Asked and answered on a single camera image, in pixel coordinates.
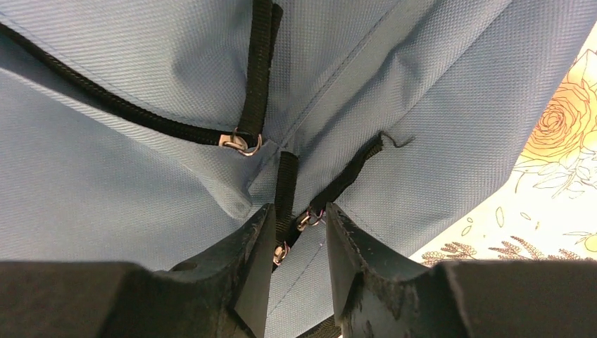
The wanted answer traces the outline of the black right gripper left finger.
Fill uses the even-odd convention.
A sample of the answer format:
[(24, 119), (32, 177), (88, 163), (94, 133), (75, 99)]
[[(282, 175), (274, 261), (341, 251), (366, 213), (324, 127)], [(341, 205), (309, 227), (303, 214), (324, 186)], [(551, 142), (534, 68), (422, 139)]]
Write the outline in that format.
[(127, 262), (1, 263), (2, 337), (262, 337), (275, 209), (168, 271)]

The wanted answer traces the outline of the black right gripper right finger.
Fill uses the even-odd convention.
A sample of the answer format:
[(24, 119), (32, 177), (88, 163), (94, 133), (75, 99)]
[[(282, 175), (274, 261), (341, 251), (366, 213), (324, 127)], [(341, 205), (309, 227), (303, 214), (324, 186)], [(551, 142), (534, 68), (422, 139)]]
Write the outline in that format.
[(328, 204), (335, 322), (344, 337), (595, 337), (591, 261), (447, 261), (425, 267)]

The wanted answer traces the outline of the blue student backpack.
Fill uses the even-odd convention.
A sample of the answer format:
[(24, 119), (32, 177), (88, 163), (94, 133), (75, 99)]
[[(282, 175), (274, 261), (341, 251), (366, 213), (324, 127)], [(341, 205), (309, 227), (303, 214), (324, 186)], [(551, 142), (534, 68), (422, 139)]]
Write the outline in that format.
[(262, 337), (344, 337), (327, 205), (414, 261), (595, 28), (595, 1), (2, 1), (1, 263), (168, 271), (271, 204)]

